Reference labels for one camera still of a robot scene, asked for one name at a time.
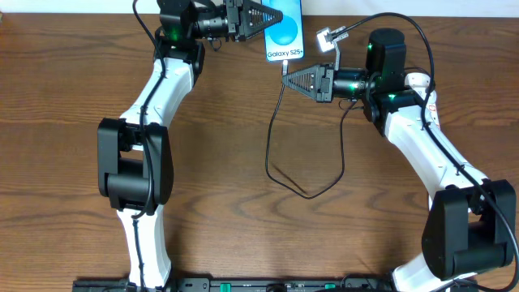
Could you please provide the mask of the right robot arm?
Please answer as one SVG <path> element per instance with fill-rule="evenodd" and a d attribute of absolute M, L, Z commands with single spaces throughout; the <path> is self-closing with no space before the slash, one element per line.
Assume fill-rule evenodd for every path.
<path fill-rule="evenodd" d="M 315 65 L 284 73 L 282 83 L 317 102 L 343 97 L 363 103 L 380 134 L 410 163 L 427 190 L 421 252 L 392 271 L 398 291 L 474 287 L 470 277 L 518 262 L 516 194 L 472 166 L 439 127 L 433 79 L 403 71 Z"/>

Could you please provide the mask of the blue Galaxy smartphone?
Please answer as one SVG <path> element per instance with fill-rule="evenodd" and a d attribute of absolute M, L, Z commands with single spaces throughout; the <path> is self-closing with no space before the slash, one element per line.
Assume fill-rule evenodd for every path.
<path fill-rule="evenodd" d="M 277 62 L 303 58 L 302 1 L 262 0 L 261 3 L 283 14 L 280 23 L 264 31 L 266 59 Z"/>

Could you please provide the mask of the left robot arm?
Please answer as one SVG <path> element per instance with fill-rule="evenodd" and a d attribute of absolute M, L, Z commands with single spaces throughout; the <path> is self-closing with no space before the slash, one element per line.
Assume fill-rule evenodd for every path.
<path fill-rule="evenodd" d="M 174 186 L 169 127 L 202 74 L 203 42 L 246 41 L 284 16 L 255 1 L 159 1 L 160 26 L 146 31 L 152 74 L 133 105 L 97 128 L 98 187 L 127 237 L 129 277 L 112 291 L 165 291 L 172 261 L 165 247 L 163 209 Z"/>

